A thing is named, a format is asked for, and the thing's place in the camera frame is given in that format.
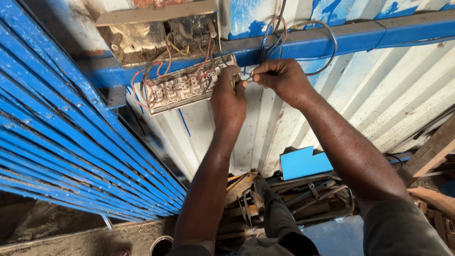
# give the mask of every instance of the blue metal door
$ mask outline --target blue metal door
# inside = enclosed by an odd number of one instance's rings
[[[0,7],[0,190],[124,220],[178,213],[166,166],[25,6]]]

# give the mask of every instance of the metal clamp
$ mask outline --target metal clamp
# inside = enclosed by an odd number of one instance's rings
[[[315,197],[317,200],[321,200],[321,196],[319,196],[319,193],[318,193],[318,191],[314,188],[314,184],[313,184],[312,182],[308,184],[308,187],[310,188],[311,193],[313,193],[314,197]]]

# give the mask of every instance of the blue metal beam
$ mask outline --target blue metal beam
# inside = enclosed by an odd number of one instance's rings
[[[403,16],[383,20],[333,26],[337,40],[337,55],[375,48],[430,44],[455,39],[455,15],[452,10]],[[269,36],[267,45],[276,42]],[[262,36],[222,42],[223,54],[234,53],[239,66],[259,64]],[[324,28],[294,31],[288,34],[280,58],[324,59],[332,55],[333,42]],[[170,72],[197,64],[203,59],[173,61]],[[130,84],[135,72],[142,67],[121,68],[113,57],[84,60],[79,63],[84,74],[97,87]],[[156,75],[156,66],[150,71]]]

